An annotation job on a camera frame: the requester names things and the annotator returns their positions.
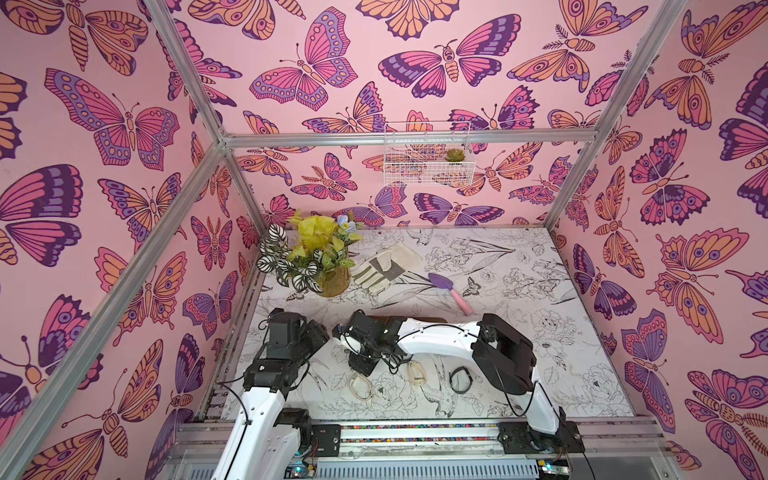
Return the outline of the purple pink garden trowel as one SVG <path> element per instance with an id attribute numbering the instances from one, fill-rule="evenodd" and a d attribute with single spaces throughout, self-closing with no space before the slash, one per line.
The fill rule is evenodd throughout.
<path id="1" fill-rule="evenodd" d="M 474 314 L 473 308 L 464 299 L 464 297 L 458 293 L 458 291 L 454 288 L 453 282 L 449 278 L 437 273 L 429 273 L 428 280 L 435 288 L 445 290 L 453 298 L 454 302 L 465 316 Z"/>

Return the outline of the cream strap watch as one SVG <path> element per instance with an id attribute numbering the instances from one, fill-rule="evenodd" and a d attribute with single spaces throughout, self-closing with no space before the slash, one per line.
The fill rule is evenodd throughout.
<path id="1" fill-rule="evenodd" d="M 367 377 L 358 373 L 350 378 L 348 388 L 357 400 L 367 401 L 373 397 L 372 383 Z"/>

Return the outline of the wooden watch stand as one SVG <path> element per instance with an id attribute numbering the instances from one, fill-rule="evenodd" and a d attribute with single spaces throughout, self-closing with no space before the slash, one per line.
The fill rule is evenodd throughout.
<path id="1" fill-rule="evenodd" d="M 414 320 L 414 321 L 428 323 L 428 324 L 447 324 L 448 323 L 447 320 L 443 318 L 438 318 L 438 317 L 406 317 L 406 316 L 399 316 L 399 315 L 392 315 L 392 316 L 373 315 L 372 319 L 383 324 L 391 323 L 394 320 L 399 320 L 402 322 L 405 322 L 408 320 Z"/>

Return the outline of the cream grey gardening glove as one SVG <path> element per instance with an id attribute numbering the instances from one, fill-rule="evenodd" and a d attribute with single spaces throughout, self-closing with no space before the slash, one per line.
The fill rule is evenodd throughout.
<path id="1" fill-rule="evenodd" d="M 351 282 L 370 295 L 378 296 L 405 273 L 418 270 L 422 263 L 421 255 L 407 245 L 398 243 L 352 268 Z"/>

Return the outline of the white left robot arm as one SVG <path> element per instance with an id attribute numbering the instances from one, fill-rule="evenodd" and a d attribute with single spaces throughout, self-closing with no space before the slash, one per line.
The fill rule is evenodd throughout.
<path id="1" fill-rule="evenodd" d="M 262 347 L 242 375 L 239 413 L 214 479 L 282 479 L 309 447 L 308 411 L 285 404 L 301 368 L 328 340 L 323 325 L 299 313 L 276 308 L 268 315 Z"/>

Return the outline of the thin black watch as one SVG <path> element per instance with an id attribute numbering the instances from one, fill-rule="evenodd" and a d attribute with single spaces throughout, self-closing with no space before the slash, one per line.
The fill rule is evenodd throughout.
<path id="1" fill-rule="evenodd" d="M 449 374 L 448 382 L 453 393 L 464 395 L 471 390 L 474 378 L 466 366 L 460 366 Z"/>

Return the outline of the translucent beige watch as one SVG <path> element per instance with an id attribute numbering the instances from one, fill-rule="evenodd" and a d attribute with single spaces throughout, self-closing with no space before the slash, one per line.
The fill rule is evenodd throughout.
<path id="1" fill-rule="evenodd" d="M 408 382 L 412 386 L 423 386 L 427 383 L 427 373 L 418 361 L 410 361 L 406 364 Z"/>

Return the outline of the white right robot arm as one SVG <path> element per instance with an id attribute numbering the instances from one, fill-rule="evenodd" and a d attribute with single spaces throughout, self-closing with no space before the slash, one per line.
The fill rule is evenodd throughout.
<path id="1" fill-rule="evenodd" d="M 469 361 L 507 403 L 520 403 L 520 410 L 512 415 L 527 425 L 519 438 L 502 427 L 503 446 L 518 442 L 533 452 L 586 452 L 577 425 L 546 392 L 532 341 L 495 314 L 455 324 L 442 319 L 369 316 L 357 310 L 346 323 L 334 327 L 332 337 L 349 352 L 350 368 L 363 376 L 380 364 L 396 371 L 417 355 Z"/>

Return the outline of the small green succulent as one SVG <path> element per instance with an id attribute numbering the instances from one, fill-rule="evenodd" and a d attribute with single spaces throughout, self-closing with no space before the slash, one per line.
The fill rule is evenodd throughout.
<path id="1" fill-rule="evenodd" d="M 453 148 L 445 152 L 445 161 L 449 163 L 459 163 L 466 159 L 466 153 L 464 149 Z"/>

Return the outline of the potted plant yellow leaves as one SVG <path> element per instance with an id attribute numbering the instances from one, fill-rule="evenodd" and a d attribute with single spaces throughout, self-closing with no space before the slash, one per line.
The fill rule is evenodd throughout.
<path id="1" fill-rule="evenodd" d="M 349 249 L 362 239 L 362 224 L 352 213 L 336 217 L 293 215 L 290 229 L 268 227 L 259 243 L 258 270 L 283 287 L 332 298 L 344 293 L 355 266 Z"/>

